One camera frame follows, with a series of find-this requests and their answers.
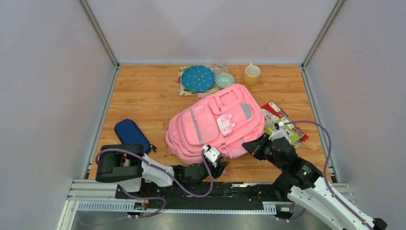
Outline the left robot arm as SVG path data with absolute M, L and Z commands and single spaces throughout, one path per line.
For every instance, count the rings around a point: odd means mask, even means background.
M 209 145 L 198 155 L 200 163 L 189 166 L 166 166 L 152 160 L 141 144 L 105 145 L 96 155 L 97 171 L 95 180 L 99 183 L 117 184 L 133 198 L 140 199 L 146 194 L 148 180 L 159 187 L 178 185 L 182 190 L 201 184 L 209 178 L 219 178 L 229 162 L 222 161 L 221 152 Z

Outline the green comic book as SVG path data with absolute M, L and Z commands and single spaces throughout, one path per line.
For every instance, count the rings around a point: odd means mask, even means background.
M 282 117 L 276 119 L 275 117 L 269 118 L 268 116 L 265 117 L 265 129 L 264 132 L 268 134 L 269 140 L 274 141 L 278 138 L 286 139 L 292 146 L 295 148 L 299 147 L 299 139 L 303 136 L 303 134 L 297 134 L 294 131 L 296 128 L 293 124 L 286 123 L 290 122 L 287 117 Z

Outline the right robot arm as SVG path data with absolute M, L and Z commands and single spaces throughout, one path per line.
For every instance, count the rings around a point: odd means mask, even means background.
M 254 158 L 267 160 L 281 170 L 274 181 L 276 199 L 289 199 L 318 217 L 332 230 L 384 230 L 387 223 L 360 211 L 312 163 L 299 157 L 286 138 L 272 140 L 263 134 L 242 144 Z

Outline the pink student backpack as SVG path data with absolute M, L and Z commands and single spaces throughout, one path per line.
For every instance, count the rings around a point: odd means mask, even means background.
M 201 163 L 204 145 L 217 148 L 224 157 L 246 153 L 245 142 L 264 133 L 265 118 L 249 90 L 233 84 L 199 100 L 176 114 L 165 135 L 168 151 L 183 163 Z

